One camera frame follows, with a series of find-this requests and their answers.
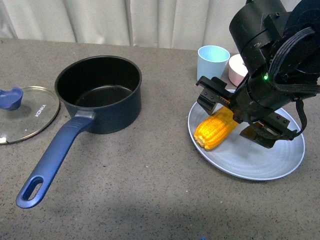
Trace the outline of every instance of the glass lid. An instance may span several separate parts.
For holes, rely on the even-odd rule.
[[[17,89],[22,90],[19,103]],[[0,90],[0,145],[36,135],[55,119],[59,108],[57,95],[41,86]]]

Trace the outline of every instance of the saucepan handle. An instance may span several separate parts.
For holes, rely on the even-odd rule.
[[[94,120],[93,112],[79,113],[78,111],[62,126],[16,197],[18,207],[33,208],[42,201],[75,138],[87,130]],[[34,197],[29,199],[39,184],[41,185]]]

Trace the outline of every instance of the cup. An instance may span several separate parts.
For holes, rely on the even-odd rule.
[[[228,76],[236,87],[244,80],[248,70],[240,54],[233,55],[229,60]]]
[[[198,50],[197,81],[202,76],[208,79],[221,78],[229,58],[230,53],[223,47],[213,45],[200,47]]]

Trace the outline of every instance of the white cup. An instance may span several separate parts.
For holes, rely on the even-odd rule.
[[[240,54],[233,55],[229,60],[228,76],[236,87],[243,81],[248,70]]]

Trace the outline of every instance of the handle hole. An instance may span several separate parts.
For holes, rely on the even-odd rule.
[[[23,199],[28,201],[28,200],[32,200],[36,195],[37,192],[39,191],[42,183],[44,182],[44,179],[42,177],[35,177],[30,185],[27,187],[27,189],[25,190],[24,194],[23,194]]]

